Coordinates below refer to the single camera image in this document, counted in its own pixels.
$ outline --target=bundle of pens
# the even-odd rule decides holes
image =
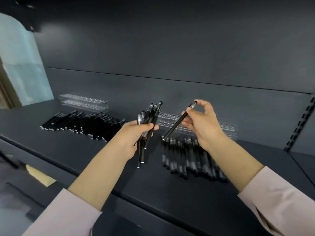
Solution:
[[[156,125],[157,118],[160,114],[162,108],[162,102],[159,104],[151,103],[147,111],[142,111],[138,114],[138,125],[153,123],[153,128],[150,131],[144,132],[139,140],[137,141],[137,150],[138,150],[138,164],[137,168],[140,168],[140,163],[144,163],[144,150],[147,149],[149,140],[152,136],[153,129]]]
[[[188,171],[195,176],[203,176],[212,181],[227,182],[227,178],[211,158],[208,152],[203,150],[197,139],[184,138],[183,141],[166,138],[162,144],[162,162],[171,174],[178,173],[185,180],[188,179]]]
[[[85,114],[75,110],[68,114],[57,113],[40,128],[48,131],[69,130],[76,134],[89,135],[95,140],[109,142],[126,121],[118,121],[105,113]]]

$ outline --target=person's left hand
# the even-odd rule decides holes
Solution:
[[[137,150],[135,144],[142,133],[149,131],[153,127],[153,123],[137,125],[137,121],[132,121],[124,124],[117,132],[112,140],[104,147],[110,148],[112,151],[117,150],[126,160],[129,160]],[[159,126],[155,125],[154,130],[158,130]]]

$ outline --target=yellow sticky note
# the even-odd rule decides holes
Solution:
[[[46,187],[50,186],[52,183],[54,183],[56,180],[51,178],[48,175],[45,175],[41,171],[35,169],[34,167],[31,167],[30,165],[26,165],[26,169],[28,173],[35,177],[39,182],[41,182]]]

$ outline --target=pink sleeve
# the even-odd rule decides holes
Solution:
[[[238,197],[271,234],[279,235],[269,228],[264,218],[285,236],[314,235],[315,201],[268,167],[264,167]]]
[[[63,189],[22,236],[88,236],[100,214]]]

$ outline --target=person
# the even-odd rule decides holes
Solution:
[[[273,235],[315,235],[315,202],[228,138],[210,103],[195,101],[204,107],[204,113],[188,108],[190,118],[182,124],[195,132],[200,146],[209,152],[263,227]],[[152,127],[137,125],[136,121],[126,123],[23,236],[89,235],[126,162],[136,151],[135,142]]]

